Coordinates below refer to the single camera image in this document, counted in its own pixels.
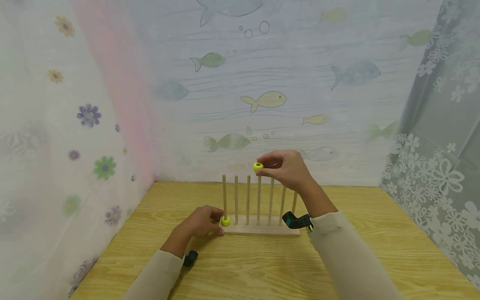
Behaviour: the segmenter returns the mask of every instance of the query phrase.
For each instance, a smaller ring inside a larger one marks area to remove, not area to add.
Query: fish
[[[328,20],[332,23],[341,22],[345,20],[347,11],[343,7],[334,7],[328,12],[322,12],[320,14],[320,22]]]
[[[309,124],[323,124],[328,121],[328,117],[324,115],[318,115],[318,116],[313,116],[309,118],[303,118],[303,124],[309,123]]]
[[[236,133],[229,133],[226,136],[222,137],[218,142],[214,138],[209,136],[204,137],[204,139],[204,145],[210,146],[210,150],[208,150],[208,152],[214,152],[219,147],[228,150],[238,150],[250,144],[250,141],[246,137]]]
[[[298,150],[303,159],[309,159],[313,161],[327,161],[338,157],[338,152],[330,147],[321,147],[306,153],[303,150]]]
[[[360,85],[371,81],[380,76],[380,70],[372,62],[359,62],[349,67],[345,72],[341,72],[337,67],[332,67],[336,80],[330,90],[343,81],[347,85]]]
[[[216,68],[223,65],[223,63],[227,60],[221,54],[214,52],[205,54],[201,59],[195,57],[190,59],[195,64],[195,72],[198,72],[202,65],[209,68]]]
[[[251,97],[240,97],[243,102],[251,104],[250,111],[254,113],[259,106],[264,108],[277,108],[282,106],[286,101],[287,97],[281,92],[270,91],[261,95],[257,101]]]
[[[213,17],[214,13],[221,13],[229,17],[242,17],[261,8],[264,0],[197,0],[205,7],[200,19],[203,27]]]
[[[160,87],[160,95],[166,100],[182,100],[189,91],[176,81],[165,81]]]
[[[428,29],[420,30],[412,36],[401,35],[400,38],[402,39],[402,43],[400,44],[400,50],[398,50],[398,52],[405,49],[409,44],[414,47],[425,46],[430,43],[433,35],[433,31]]]
[[[392,122],[383,129],[378,125],[373,125],[372,129],[370,130],[370,140],[372,141],[379,136],[382,136],[386,139],[390,138],[394,134],[397,124],[397,121]]]

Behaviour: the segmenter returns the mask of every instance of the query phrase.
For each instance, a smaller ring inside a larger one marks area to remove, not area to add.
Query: table surface
[[[233,185],[228,184],[234,217]],[[281,186],[275,186],[273,214],[280,213]],[[402,209],[381,189],[324,187],[372,248],[405,299],[479,299],[479,292],[447,260]],[[256,214],[256,184],[251,213]],[[239,212],[245,213],[246,186],[239,184]],[[293,192],[287,190],[285,211]],[[262,184],[261,212],[268,213],[269,184]],[[72,300],[121,299],[171,230],[197,206],[223,206],[221,183],[158,182],[83,280]],[[296,215],[306,213],[300,197]],[[194,238],[199,258],[183,270],[170,299],[338,299],[305,230],[300,237],[225,235]]]

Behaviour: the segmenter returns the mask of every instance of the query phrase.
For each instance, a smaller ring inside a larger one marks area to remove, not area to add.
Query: hand
[[[257,161],[264,165],[256,172],[257,176],[274,178],[298,193],[317,185],[297,151],[273,151],[257,158]]]

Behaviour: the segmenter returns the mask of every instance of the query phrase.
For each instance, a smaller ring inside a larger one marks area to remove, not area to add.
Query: yellow fish
[[[329,20],[332,23],[345,20],[347,11],[343,7],[332,8],[329,12],[322,12],[320,14],[320,22]]]
[[[252,105],[252,107],[250,108],[250,111],[252,113],[254,113],[259,106],[264,108],[277,108],[279,106],[282,106],[287,100],[287,97],[285,97],[284,94],[275,91],[266,92],[265,94],[261,95],[257,101],[250,97],[240,98],[243,102]]]
[[[318,116],[313,116],[309,118],[303,118],[303,124],[309,123],[309,124],[323,124],[328,121],[328,117],[324,115],[318,115]]]

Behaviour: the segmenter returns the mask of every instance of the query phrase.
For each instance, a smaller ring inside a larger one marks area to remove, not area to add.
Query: beige sleeve
[[[177,281],[183,259],[158,250],[140,272],[122,300],[167,300]]]
[[[343,213],[311,219],[313,247],[342,300],[400,300],[392,280]]]

